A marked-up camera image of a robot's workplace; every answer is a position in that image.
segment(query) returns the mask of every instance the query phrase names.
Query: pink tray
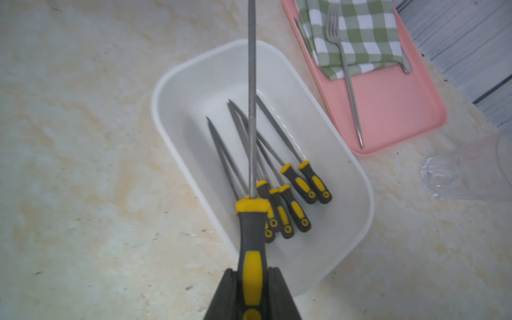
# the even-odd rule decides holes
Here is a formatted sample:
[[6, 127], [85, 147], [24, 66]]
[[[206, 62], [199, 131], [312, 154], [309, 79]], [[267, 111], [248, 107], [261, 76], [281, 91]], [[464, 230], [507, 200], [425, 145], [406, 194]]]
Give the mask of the pink tray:
[[365, 148], [362, 150], [352, 120], [344, 79], [329, 81], [317, 68], [295, 24], [294, 0], [282, 0], [286, 15], [302, 48], [329, 117], [357, 156], [369, 156], [397, 143], [423, 135], [446, 123], [444, 101], [430, 78], [406, 27], [395, 11], [398, 35], [413, 72], [394, 66], [352, 77]]

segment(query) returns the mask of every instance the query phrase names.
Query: rubber grip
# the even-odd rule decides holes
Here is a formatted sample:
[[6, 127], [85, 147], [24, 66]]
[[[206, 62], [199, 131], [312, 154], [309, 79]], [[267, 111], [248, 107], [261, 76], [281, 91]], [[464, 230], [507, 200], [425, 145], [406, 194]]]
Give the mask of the rubber grip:
[[309, 161], [303, 162], [298, 168], [304, 174], [309, 185], [317, 194], [320, 203], [329, 203], [332, 200], [332, 194], [327, 189], [324, 182], [313, 171]]
[[291, 185], [293, 185], [293, 188], [297, 190], [298, 194], [301, 195], [301, 197], [309, 204], [315, 203], [316, 201], [316, 194], [315, 192], [309, 187], [309, 185], [302, 179], [295, 170], [291, 167], [291, 164], [288, 163], [283, 166], [281, 169], [281, 173], [288, 178]]
[[265, 243], [271, 243], [275, 239], [275, 233], [270, 230], [268, 221], [265, 221]]
[[283, 230], [283, 222], [278, 213], [278, 208], [273, 197], [270, 196], [270, 186], [265, 180], [259, 181], [256, 187], [258, 194], [261, 198], [267, 199], [270, 202], [271, 212], [267, 214], [267, 223], [273, 233], [281, 232]]
[[277, 207], [277, 212], [280, 217], [281, 221], [281, 234], [283, 235], [283, 238], [289, 239], [293, 237], [295, 234], [295, 231], [293, 230], [293, 226], [291, 225], [290, 221], [290, 215], [286, 212], [286, 210], [283, 207], [283, 203], [281, 201], [281, 196], [279, 194], [278, 189], [271, 189], [270, 190], [270, 203], [274, 202]]
[[291, 218], [297, 225], [300, 232], [307, 232], [311, 229], [311, 221], [302, 209], [301, 205], [295, 200], [291, 193], [289, 185], [284, 185], [279, 189], [281, 196], [285, 199], [288, 209], [290, 210]]
[[238, 260], [237, 291], [245, 308], [255, 308], [266, 316], [268, 268], [265, 254], [265, 216], [267, 212], [238, 212], [240, 220], [240, 257]]

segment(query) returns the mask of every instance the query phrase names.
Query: fork handle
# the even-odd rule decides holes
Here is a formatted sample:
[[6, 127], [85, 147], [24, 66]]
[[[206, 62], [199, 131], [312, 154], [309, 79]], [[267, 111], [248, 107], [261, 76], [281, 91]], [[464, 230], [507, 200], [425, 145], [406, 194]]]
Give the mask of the fork handle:
[[345, 60], [345, 50], [343, 50], [341, 43], [337, 42], [336, 45], [338, 46], [339, 53], [342, 55], [343, 72], [345, 74], [345, 81], [347, 83], [347, 90], [349, 92], [350, 107], [352, 108], [352, 117], [354, 119], [359, 146], [361, 149], [364, 149], [365, 145], [362, 142], [361, 123], [359, 122], [359, 113], [357, 112], [357, 104], [355, 103], [354, 89], [352, 88], [352, 79], [350, 78], [349, 67], [347, 65], [347, 61]]

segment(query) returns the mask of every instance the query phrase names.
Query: marble countertop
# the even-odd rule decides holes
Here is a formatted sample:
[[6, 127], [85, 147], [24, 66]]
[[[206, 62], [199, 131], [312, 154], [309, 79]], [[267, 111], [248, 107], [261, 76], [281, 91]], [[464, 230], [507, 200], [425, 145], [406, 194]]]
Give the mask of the marble countertop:
[[[279, 1], [258, 38], [322, 103]], [[242, 0], [0, 3], [0, 318], [200, 319], [236, 260], [157, 133], [159, 77], [246, 37]], [[304, 319], [511, 318], [511, 206], [434, 199], [432, 155], [496, 132], [425, 61], [447, 124], [359, 159], [375, 192], [363, 241]]]

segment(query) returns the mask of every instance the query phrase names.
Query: yellow and gray handle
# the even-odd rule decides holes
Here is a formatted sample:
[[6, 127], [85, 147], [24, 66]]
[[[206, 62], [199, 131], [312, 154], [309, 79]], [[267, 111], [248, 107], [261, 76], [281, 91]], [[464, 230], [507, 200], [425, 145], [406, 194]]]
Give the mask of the yellow and gray handle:
[[281, 202], [281, 196], [279, 195], [279, 189], [277, 188], [270, 189], [270, 204], [272, 204], [272, 202], [274, 202], [274, 204], [276, 205], [277, 213], [279, 214], [279, 217], [281, 218], [283, 224], [281, 231], [281, 233], [283, 234], [283, 238], [289, 239], [293, 237], [295, 232], [293, 231], [293, 227], [291, 225], [290, 219], [288, 218], [288, 214], [286, 213], [286, 210], [283, 207], [283, 204]]
[[270, 210], [267, 214], [267, 223], [270, 225], [270, 230], [273, 233], [281, 232], [283, 229], [283, 222], [278, 214], [278, 208], [274, 199], [270, 196], [270, 186], [267, 180], [258, 181], [256, 190], [261, 198], [267, 199], [270, 202]]
[[298, 194], [309, 204], [315, 203], [316, 194], [309, 187], [309, 185], [302, 179], [295, 170], [291, 167], [291, 163], [285, 164], [281, 168], [281, 174], [283, 174], [290, 183], [293, 185]]
[[240, 257], [238, 260], [238, 296], [243, 305], [240, 319], [266, 319], [268, 269], [264, 230], [270, 203], [266, 199], [244, 198], [237, 202], [240, 219]]
[[306, 213], [302, 209], [301, 205], [297, 202], [293, 194], [291, 193], [290, 185], [285, 184], [279, 188], [279, 193], [285, 199], [288, 209], [290, 210], [291, 218], [297, 225], [297, 228], [301, 232], [307, 232], [311, 229], [311, 222], [309, 221]]
[[298, 166], [298, 169], [304, 174], [306, 180], [309, 182], [309, 185], [318, 195], [318, 200], [323, 204], [329, 203], [332, 200], [332, 194], [324, 185], [323, 181], [313, 171], [309, 161], [304, 161], [301, 163], [301, 165]]

